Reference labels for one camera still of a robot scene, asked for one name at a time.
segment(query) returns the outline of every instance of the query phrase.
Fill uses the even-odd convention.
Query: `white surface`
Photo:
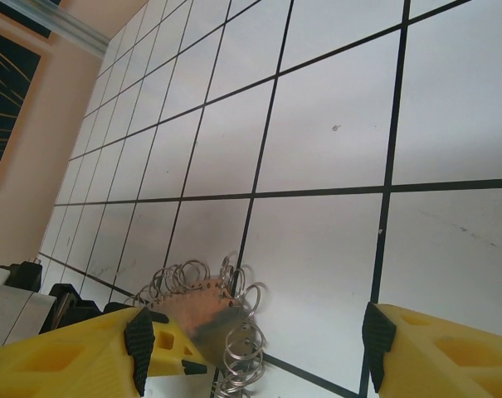
[[[140,198],[180,197],[200,110],[158,126]]]
[[[87,272],[112,284],[125,243],[134,205],[107,205]]]
[[[143,80],[138,102],[134,107],[133,119],[129,126],[129,134],[158,122],[174,62],[168,62]]]
[[[76,237],[74,238],[68,260],[66,261],[68,265],[86,272],[104,208],[104,205],[83,206],[83,212],[79,220],[79,225],[77,226]]]
[[[149,282],[143,275],[153,275],[163,268],[176,211],[177,203],[139,203],[136,206],[116,286],[137,293]]]
[[[256,321],[267,352],[352,391],[361,375],[380,207],[379,194],[257,199],[243,255],[249,283],[265,284]],[[311,350],[294,343],[308,333]]]
[[[162,120],[204,102],[220,37],[215,31],[178,57]]]
[[[229,0],[193,0],[192,11],[184,32],[182,48],[195,41],[224,23],[227,16]]]
[[[419,22],[407,43],[393,183],[502,178],[502,2]]]
[[[95,118],[94,128],[92,129],[90,140],[86,145],[86,152],[103,145],[105,135],[109,130],[110,120],[114,116],[116,101],[117,99],[114,98],[96,111],[97,117]]]
[[[276,72],[289,3],[259,2],[227,24],[209,100]]]
[[[258,191],[383,184],[398,40],[395,32],[279,79]]]
[[[380,301],[502,335],[502,189],[392,194]]]
[[[207,106],[185,196],[251,191],[272,87],[265,83]]]
[[[112,143],[116,139],[127,135],[141,85],[142,82],[139,82],[119,95],[115,112],[112,114],[112,119],[110,120],[109,130],[105,136],[105,144]]]
[[[178,53],[183,39],[184,27],[190,11],[191,2],[187,2],[165,19],[158,28],[153,54],[149,59],[148,73]]]
[[[70,195],[74,189],[77,173],[79,172],[82,161],[83,158],[77,158],[68,163],[66,174],[62,179],[61,190],[59,191],[59,196],[56,199],[57,203],[68,203],[70,201]]]
[[[110,189],[109,200],[136,199],[153,142],[154,130],[150,129],[125,140],[119,158],[115,179]]]
[[[397,25],[402,9],[403,0],[295,1],[281,69]]]

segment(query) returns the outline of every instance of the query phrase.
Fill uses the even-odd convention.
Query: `black grout line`
[[[308,371],[304,371],[296,366],[291,365],[290,363],[284,362],[278,358],[272,357],[269,354],[264,353],[264,361],[279,367],[283,371],[287,371],[292,375],[298,376],[301,379],[309,381],[312,384],[315,384],[321,388],[324,388],[327,391],[333,392],[338,396],[342,396],[344,398],[358,398],[358,394],[355,392],[348,390],[342,386],[338,386],[337,384],[332,383],[331,381],[327,381],[322,377],[318,377]]]
[[[128,203],[160,203],[176,201],[220,201],[231,199],[273,198],[273,197],[325,197],[339,195],[362,195],[369,193],[400,193],[400,192],[443,192],[443,191],[470,191],[480,189],[502,189],[502,179],[471,180],[453,182],[421,182],[417,184],[402,184],[366,187],[345,188],[320,188],[297,191],[271,191],[256,193],[228,193],[221,195],[203,195],[197,197],[155,197],[149,199],[126,199],[123,201],[88,201],[76,203],[58,203],[55,207],[85,206],[85,205],[124,205]]]
[[[402,13],[402,29],[400,31],[400,41],[398,45],[397,72],[394,82],[394,94],[392,97],[391,125],[389,127],[389,142],[387,146],[387,161],[385,165],[385,178],[383,185],[390,188],[392,186],[392,170],[394,167],[394,154],[397,145],[398,120],[400,114],[400,99],[402,96],[403,70],[406,60],[407,47],[407,21],[409,19],[409,8],[411,0],[404,0]],[[378,239],[376,243],[376,254],[374,256],[373,283],[370,293],[370,301],[377,303],[380,294],[380,284],[382,282],[383,255],[385,251],[385,240],[387,236],[387,221],[389,216],[389,203],[391,201],[391,190],[383,192],[382,208],[378,227]],[[366,397],[368,393],[368,362],[363,354],[363,365],[359,381],[359,396]]]
[[[186,28],[188,27],[188,22],[190,20],[190,15],[192,14],[192,8],[193,8],[194,0],[190,0],[190,1],[192,3],[190,4],[190,8],[188,9],[188,16],[186,17],[186,22],[184,23],[183,35],[181,36],[181,41],[180,41],[180,43],[178,45],[178,51],[177,51],[177,53],[180,51],[180,48],[183,45],[184,34],[186,33]],[[153,50],[154,50],[155,44],[156,44],[156,40],[153,43],[153,49],[151,50],[151,55],[153,54]],[[164,99],[163,99],[163,102],[162,102],[162,106],[160,107],[160,113],[158,114],[158,120],[160,120],[160,118],[162,117],[162,112],[163,112],[164,106],[166,105],[166,100],[168,99],[169,88],[171,87],[171,82],[173,80],[173,75],[175,74],[175,69],[177,68],[177,62],[178,62],[178,58],[173,63],[173,68],[172,68],[172,71],[171,71],[171,75],[169,76],[168,86],[166,87],[166,92],[164,94]],[[140,192],[142,190],[142,184],[144,183],[145,173],[146,173],[146,171],[148,169],[149,158],[151,157],[151,152],[153,151],[154,141],[157,138],[157,132],[158,132],[158,126],[155,129],[155,132],[153,134],[153,139],[151,140],[151,146],[149,147],[148,156],[145,159],[144,172],[142,173],[142,178],[140,179],[140,184],[139,184],[138,192],[136,194],[136,202],[134,203],[133,211],[131,213],[131,218],[129,220],[129,225],[127,227],[127,232],[125,233],[124,244],[123,244],[123,246],[121,248],[121,253],[119,254],[118,267],[116,268],[116,274],[115,274],[114,282],[112,283],[113,286],[116,284],[116,280],[118,278],[119,267],[121,266],[121,260],[123,259],[123,256],[124,256],[125,246],[127,245],[127,239],[129,238],[129,233],[130,233],[130,230],[131,230],[131,226],[133,225],[134,213],[136,212],[136,206],[138,205],[138,199],[139,199],[139,196],[140,196]]]

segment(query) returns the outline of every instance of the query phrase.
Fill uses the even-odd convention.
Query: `tiled wall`
[[[502,1],[151,0],[107,51],[43,290],[105,305],[232,250],[266,286],[259,396],[373,394],[368,300],[502,334]]]

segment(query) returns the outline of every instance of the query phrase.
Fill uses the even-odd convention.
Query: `black plastic part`
[[[124,330],[125,348],[133,357],[133,380],[136,391],[144,396],[149,363],[154,346],[153,321],[147,308],[143,308]]]
[[[6,286],[35,293],[41,289],[42,265],[24,261],[21,264],[11,264],[8,267],[0,265],[0,268],[11,272],[5,281]]]
[[[185,375],[204,375],[208,369],[206,365],[182,360]]]
[[[383,356],[391,351],[397,327],[373,303],[367,304],[363,320],[363,345],[368,359],[368,368],[373,378],[374,390],[378,392],[385,377]]]
[[[132,308],[131,305],[123,304],[123,303],[116,303],[116,302],[111,302],[105,305],[105,309],[103,310],[103,313],[113,313],[114,311],[120,311],[121,309],[125,308]],[[151,312],[151,318],[153,319],[153,322],[157,323],[169,323],[169,318],[163,314],[163,313],[157,313],[156,311],[150,311]]]

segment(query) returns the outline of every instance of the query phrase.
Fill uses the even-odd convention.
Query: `white panel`
[[[53,248],[57,242],[57,236],[61,230],[62,221],[65,218],[65,213],[66,206],[53,208],[48,227],[46,228],[46,233],[44,234],[44,239],[42,240],[41,252],[45,255],[51,255],[53,252]]]
[[[191,3],[184,4],[160,24],[153,54],[149,59],[148,72],[177,55]]]
[[[207,106],[185,196],[252,190],[272,82]]]
[[[190,18],[184,32],[182,48],[195,41],[224,23],[227,16],[229,0],[194,0]]]
[[[162,119],[204,103],[221,32],[214,32],[177,59]]]
[[[226,255],[240,249],[248,206],[248,200],[183,202],[168,265],[197,259],[215,272]]]
[[[403,0],[296,1],[282,69],[397,25],[402,21],[402,9]]]
[[[109,130],[105,136],[105,143],[112,143],[116,139],[123,138],[127,135],[127,130],[131,124],[134,106],[136,105],[141,85],[141,82],[137,83],[119,95],[115,112],[112,114]]]
[[[59,191],[59,196],[57,196],[56,203],[62,204],[70,201],[70,195],[74,189],[77,173],[79,172],[82,160],[82,158],[77,158],[68,163],[68,168],[66,169],[65,177],[62,180],[61,190]]]
[[[479,1],[409,28],[393,183],[487,178],[502,178],[502,2]]]
[[[116,286],[137,293],[163,268],[177,205],[173,202],[136,206]]]
[[[383,184],[397,32],[279,79],[259,191]]]
[[[149,149],[155,129],[150,129],[125,140],[124,150],[119,158],[115,179],[110,188],[109,200],[136,199],[148,161]]]
[[[68,206],[66,210],[65,219],[62,222],[61,232],[57,238],[55,249],[53,250],[53,257],[56,260],[66,262],[68,253],[70,253],[71,244],[74,241],[77,225],[81,217],[83,206]]]
[[[502,335],[502,189],[391,195],[380,302]]]
[[[167,63],[143,80],[129,134],[158,122],[174,62]]]
[[[243,253],[248,283],[265,285],[256,321],[267,352],[352,391],[380,207],[381,195],[257,199]]]
[[[83,208],[76,237],[72,244],[70,255],[66,263],[78,270],[85,272],[95,237],[103,216],[104,205],[88,205]]]
[[[158,126],[140,198],[180,197],[201,110]]]
[[[88,274],[110,284],[114,282],[133,208],[133,204],[106,206],[90,257]]]
[[[208,98],[275,74],[289,1],[259,2],[225,27]]]
[[[110,184],[115,176],[119,155],[124,141],[113,143],[101,150],[100,160],[95,169],[86,201],[106,201],[109,197]]]

